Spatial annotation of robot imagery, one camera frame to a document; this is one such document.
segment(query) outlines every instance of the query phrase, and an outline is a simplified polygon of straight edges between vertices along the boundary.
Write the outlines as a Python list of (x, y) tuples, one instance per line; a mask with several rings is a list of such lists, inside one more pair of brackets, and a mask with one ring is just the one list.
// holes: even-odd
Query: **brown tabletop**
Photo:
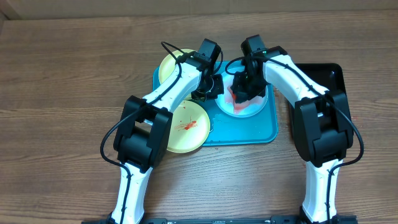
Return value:
[[(130, 95), (151, 92), (167, 55), (160, 41), (197, 49), (208, 38), (226, 60), (261, 34), (297, 63), (343, 67), (366, 152), (340, 170), (336, 207), (360, 223), (398, 222), (398, 11), (6, 21), (0, 35), (0, 222), (79, 223), (114, 209), (120, 170), (99, 145)], [(149, 181), (148, 217), (298, 214), (305, 166), (275, 90), (270, 144), (166, 153)], [(113, 159), (113, 137), (106, 154)], [(359, 152), (358, 142), (346, 161)]]

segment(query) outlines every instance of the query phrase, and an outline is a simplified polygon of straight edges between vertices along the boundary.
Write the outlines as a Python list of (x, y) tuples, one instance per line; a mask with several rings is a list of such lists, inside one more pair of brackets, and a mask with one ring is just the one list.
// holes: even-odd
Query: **blue tray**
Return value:
[[(225, 71), (223, 62), (219, 73)], [(241, 66), (240, 62), (231, 64), (231, 68)], [(160, 86), (159, 67), (153, 77), (153, 89)], [(267, 143), (274, 140), (278, 134), (278, 122), (275, 110), (275, 96), (272, 85), (268, 88), (268, 101), (264, 108), (254, 116), (248, 118), (235, 118), (224, 113), (215, 100), (205, 102), (195, 101), (207, 112), (210, 118), (210, 134), (204, 146), (225, 146), (237, 144)]]

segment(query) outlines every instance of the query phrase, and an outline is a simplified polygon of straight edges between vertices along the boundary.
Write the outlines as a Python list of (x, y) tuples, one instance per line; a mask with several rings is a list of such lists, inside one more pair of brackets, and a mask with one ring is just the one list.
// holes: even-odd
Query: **yellow plate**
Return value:
[[(193, 50), (190, 49), (181, 49), (185, 53), (193, 52)], [(173, 52), (173, 54), (178, 57), (181, 56), (182, 53), (179, 50), (176, 50)], [(163, 59), (162, 63), (160, 64), (159, 67), (159, 83), (162, 84), (166, 79), (171, 75), (171, 73), (174, 71), (175, 68), (175, 60), (174, 58), (169, 54), (166, 56), (166, 58)], [(186, 100), (192, 99), (191, 94), (187, 95), (185, 97)]]
[(185, 153), (199, 148), (210, 132), (210, 119), (198, 104), (183, 100), (173, 113), (167, 150)]

